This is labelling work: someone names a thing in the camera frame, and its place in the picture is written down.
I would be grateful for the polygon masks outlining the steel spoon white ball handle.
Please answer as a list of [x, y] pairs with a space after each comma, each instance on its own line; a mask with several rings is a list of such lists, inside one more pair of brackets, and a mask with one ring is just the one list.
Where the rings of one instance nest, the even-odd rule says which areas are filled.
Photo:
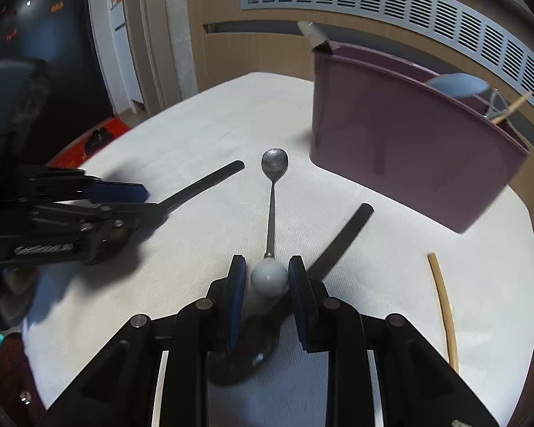
[[275, 258], [276, 184], [286, 174], [288, 164], [288, 155], [282, 148], [270, 148], [261, 157], [262, 172], [271, 183], [269, 214], [265, 253], [252, 269], [251, 283], [255, 292], [266, 298], [280, 297], [288, 288], [286, 267]]

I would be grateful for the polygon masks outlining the wooden chopstick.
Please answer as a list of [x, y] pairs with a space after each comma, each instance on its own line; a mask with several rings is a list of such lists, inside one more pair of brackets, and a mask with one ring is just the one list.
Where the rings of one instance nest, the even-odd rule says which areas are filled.
[[450, 367], [456, 372], [459, 372], [459, 358], [456, 332], [454, 328], [454, 322], [452, 317], [452, 311], [450, 306], [449, 294], [446, 291], [446, 285], [441, 271], [441, 267], [438, 258], [435, 253], [429, 253], [427, 255], [427, 261], [433, 276], [433, 280], [436, 286], [438, 301], [442, 314], [442, 320], [446, 333], [446, 350], [449, 356]]
[[499, 125], [501, 122], [505, 121], [510, 115], [516, 112], [529, 98], [533, 96], [531, 91], [527, 91], [524, 95], [518, 97], [514, 102], [508, 105], [507, 110], [504, 111], [500, 116], [491, 118], [493, 125]]

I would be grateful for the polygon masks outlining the grey blue plastic spoon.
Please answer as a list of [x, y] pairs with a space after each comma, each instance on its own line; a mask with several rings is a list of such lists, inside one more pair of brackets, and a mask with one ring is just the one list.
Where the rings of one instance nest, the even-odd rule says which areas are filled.
[[490, 89], [485, 80], [464, 72], [438, 75], [425, 84], [456, 99], [481, 95]]

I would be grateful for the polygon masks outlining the steel wire whisk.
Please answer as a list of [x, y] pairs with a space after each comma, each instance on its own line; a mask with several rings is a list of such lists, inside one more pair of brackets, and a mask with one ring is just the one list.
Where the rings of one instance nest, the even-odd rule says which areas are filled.
[[508, 104], [506, 99], [497, 89], [494, 89], [490, 92], [488, 107], [483, 117], [491, 121], [494, 118], [502, 116], [507, 109]]

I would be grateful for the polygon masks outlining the red floor mat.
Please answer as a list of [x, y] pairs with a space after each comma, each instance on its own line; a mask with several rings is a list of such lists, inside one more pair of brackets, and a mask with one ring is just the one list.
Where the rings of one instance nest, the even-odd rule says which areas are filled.
[[49, 163], [49, 167], [77, 169], [108, 144], [132, 128], [118, 117], [108, 118], [68, 144]]

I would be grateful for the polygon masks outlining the purple plastic utensil holder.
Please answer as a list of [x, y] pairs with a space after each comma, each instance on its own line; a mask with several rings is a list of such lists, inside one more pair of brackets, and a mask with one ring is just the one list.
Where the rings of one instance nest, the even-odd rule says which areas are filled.
[[347, 43], [315, 53], [310, 159], [463, 233], [530, 151], [509, 125], [484, 117], [483, 98], [428, 85], [435, 75]]

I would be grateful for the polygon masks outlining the white cabinet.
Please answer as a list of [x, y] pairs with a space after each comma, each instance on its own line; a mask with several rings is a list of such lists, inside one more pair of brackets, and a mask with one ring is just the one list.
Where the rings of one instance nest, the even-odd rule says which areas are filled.
[[128, 38], [123, 0], [88, 0], [95, 52], [112, 109], [136, 114], [143, 108]]

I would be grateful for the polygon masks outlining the grey ventilation grille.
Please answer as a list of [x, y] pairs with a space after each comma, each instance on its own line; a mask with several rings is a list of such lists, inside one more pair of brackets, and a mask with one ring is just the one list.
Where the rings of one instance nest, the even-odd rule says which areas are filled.
[[240, 0], [241, 9], [295, 9], [365, 17], [433, 39], [482, 65], [534, 106], [534, 51], [456, 0]]

